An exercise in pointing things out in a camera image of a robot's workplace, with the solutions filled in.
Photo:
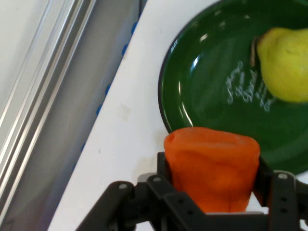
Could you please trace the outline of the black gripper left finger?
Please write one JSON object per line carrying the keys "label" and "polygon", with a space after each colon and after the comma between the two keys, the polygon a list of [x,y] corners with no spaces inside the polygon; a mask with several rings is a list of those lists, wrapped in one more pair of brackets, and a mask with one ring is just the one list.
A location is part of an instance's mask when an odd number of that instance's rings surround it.
{"label": "black gripper left finger", "polygon": [[79,231],[133,231],[150,222],[155,231],[200,231],[207,217],[184,192],[170,183],[164,152],[157,154],[157,172],[133,185],[111,183],[79,224]]}

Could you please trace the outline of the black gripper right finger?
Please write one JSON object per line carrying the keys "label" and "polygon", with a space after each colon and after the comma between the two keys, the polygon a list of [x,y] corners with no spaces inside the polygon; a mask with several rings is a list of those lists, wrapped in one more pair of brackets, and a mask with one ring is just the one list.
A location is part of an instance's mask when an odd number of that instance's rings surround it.
{"label": "black gripper right finger", "polygon": [[268,231],[301,231],[300,221],[308,221],[308,185],[291,172],[272,170],[261,157],[253,193],[269,209]]}

